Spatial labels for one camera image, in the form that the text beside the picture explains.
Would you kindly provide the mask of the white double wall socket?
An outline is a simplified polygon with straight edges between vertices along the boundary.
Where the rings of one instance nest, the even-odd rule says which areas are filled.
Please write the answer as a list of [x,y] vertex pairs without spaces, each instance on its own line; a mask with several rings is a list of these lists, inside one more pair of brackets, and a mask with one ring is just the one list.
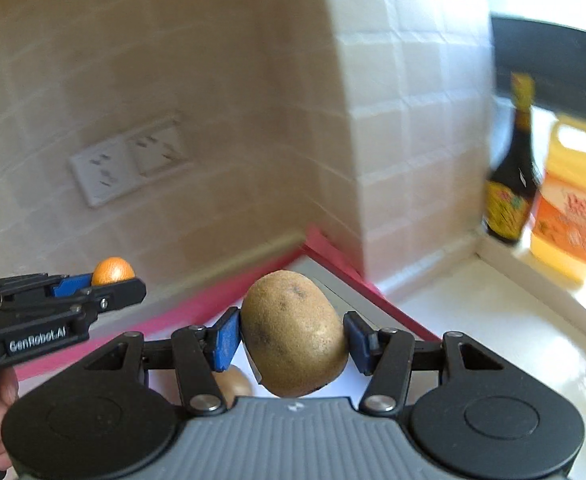
[[70,157],[74,177],[89,207],[97,208],[141,187],[133,155],[122,136]]

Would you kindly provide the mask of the white wall switch socket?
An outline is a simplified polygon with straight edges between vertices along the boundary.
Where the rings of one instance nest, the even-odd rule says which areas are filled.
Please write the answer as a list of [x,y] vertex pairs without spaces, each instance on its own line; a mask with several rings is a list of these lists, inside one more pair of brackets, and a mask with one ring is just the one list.
[[125,134],[138,174],[150,178],[180,166],[189,159],[180,131],[181,117],[169,114]]

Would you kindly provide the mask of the yellow detergent jug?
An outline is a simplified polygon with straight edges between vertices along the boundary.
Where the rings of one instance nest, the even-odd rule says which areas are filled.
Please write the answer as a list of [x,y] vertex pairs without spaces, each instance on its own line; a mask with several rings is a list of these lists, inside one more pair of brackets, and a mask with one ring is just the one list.
[[530,252],[570,280],[586,280],[586,122],[558,114],[530,233]]

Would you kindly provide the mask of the black window frame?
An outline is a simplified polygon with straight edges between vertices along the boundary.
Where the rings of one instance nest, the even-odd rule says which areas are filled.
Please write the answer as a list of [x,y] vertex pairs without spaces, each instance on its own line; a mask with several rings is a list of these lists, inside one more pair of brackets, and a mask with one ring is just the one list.
[[535,102],[586,119],[586,32],[557,24],[494,15],[497,92],[510,93],[511,75],[535,81]]

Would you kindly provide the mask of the small orange mandarin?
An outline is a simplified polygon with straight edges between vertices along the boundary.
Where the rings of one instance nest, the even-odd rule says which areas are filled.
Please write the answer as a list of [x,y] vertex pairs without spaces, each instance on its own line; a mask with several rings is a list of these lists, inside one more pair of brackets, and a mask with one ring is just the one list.
[[100,261],[92,272],[92,286],[102,286],[131,280],[136,276],[132,265],[121,257]]

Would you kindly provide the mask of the dark soy sauce bottle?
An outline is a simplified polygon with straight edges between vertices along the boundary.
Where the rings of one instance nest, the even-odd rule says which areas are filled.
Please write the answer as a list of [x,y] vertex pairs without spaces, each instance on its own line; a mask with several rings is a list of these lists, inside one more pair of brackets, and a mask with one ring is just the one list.
[[525,73],[512,73],[514,116],[511,142],[506,155],[486,182],[486,231],[507,245],[515,245],[521,240],[539,186],[532,156],[534,96],[534,79]]

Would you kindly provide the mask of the large brown kiwi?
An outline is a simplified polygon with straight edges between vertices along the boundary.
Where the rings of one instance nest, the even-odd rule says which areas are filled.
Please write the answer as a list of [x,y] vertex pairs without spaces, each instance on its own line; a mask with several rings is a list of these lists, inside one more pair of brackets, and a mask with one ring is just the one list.
[[342,319],[305,275],[278,270],[242,301],[241,330],[261,385],[280,398],[307,396],[333,382],[347,361]]

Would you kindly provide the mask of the red gift box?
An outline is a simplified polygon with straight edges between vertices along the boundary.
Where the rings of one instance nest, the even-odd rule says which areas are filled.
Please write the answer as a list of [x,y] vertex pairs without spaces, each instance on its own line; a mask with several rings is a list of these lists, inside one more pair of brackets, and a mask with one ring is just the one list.
[[90,329],[89,340],[18,366],[20,393],[24,396],[126,330],[136,330],[151,340],[166,338],[179,327],[211,324],[228,307],[240,306],[256,280],[280,269],[306,275],[340,314],[354,310],[373,326],[397,327],[421,340],[440,339],[391,304],[373,284],[360,276],[329,240],[319,231],[311,230],[302,245],[278,243],[275,249],[258,249],[255,256],[246,258],[244,266],[227,263],[219,272],[178,292],[149,290],[142,304],[101,316]]

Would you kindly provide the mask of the brown onion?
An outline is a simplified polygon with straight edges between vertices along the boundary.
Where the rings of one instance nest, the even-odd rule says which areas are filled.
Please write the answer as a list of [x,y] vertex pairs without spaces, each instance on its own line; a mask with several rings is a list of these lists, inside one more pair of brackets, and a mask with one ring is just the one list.
[[254,388],[250,379],[238,366],[231,365],[228,370],[213,373],[215,382],[223,393],[228,408],[232,408],[238,396],[254,396]]

